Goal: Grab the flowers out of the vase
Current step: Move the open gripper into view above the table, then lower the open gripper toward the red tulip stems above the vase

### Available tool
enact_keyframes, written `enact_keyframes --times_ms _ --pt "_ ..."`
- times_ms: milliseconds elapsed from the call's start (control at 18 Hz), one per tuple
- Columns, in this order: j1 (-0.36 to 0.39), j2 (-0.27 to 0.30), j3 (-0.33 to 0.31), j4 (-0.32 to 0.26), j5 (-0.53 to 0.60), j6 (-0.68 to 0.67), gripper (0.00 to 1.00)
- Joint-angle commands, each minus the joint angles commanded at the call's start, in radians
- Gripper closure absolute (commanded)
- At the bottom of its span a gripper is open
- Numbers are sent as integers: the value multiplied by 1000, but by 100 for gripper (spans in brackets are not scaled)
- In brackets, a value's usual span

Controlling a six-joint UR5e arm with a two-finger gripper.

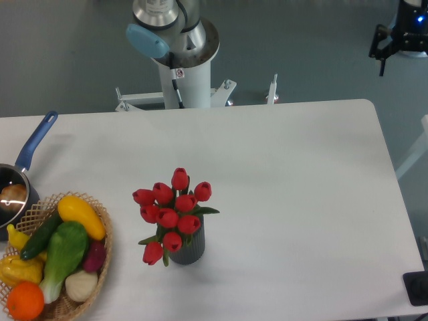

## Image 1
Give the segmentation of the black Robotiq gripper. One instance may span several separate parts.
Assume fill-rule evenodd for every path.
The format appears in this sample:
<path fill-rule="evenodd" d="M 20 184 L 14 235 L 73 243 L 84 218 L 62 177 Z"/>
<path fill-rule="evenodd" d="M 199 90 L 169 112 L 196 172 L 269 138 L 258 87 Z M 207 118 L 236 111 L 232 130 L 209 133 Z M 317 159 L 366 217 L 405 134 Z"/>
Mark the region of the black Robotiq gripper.
<path fill-rule="evenodd" d="M 390 38 L 386 46 L 382 41 Z M 427 55 L 427 1 L 399 1 L 393 28 L 375 27 L 368 56 L 379 61 L 379 76 L 384 76 L 386 61 L 398 51 L 410 56 Z"/>

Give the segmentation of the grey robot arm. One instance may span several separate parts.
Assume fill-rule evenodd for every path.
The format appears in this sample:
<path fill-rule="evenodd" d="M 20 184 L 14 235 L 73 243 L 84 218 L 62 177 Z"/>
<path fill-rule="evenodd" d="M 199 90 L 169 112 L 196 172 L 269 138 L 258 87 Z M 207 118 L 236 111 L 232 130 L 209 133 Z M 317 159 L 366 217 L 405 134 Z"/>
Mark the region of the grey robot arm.
<path fill-rule="evenodd" d="M 178 48 L 179 37 L 198 26 L 198 1 L 134 1 L 132 14 L 126 37 L 138 52 L 154 59 L 168 59 L 172 52 L 190 54 L 189 45 Z M 426 1 L 399 1 L 393 25 L 375 27 L 368 56 L 381 63 L 380 76 L 387 59 L 399 51 L 427 53 Z"/>

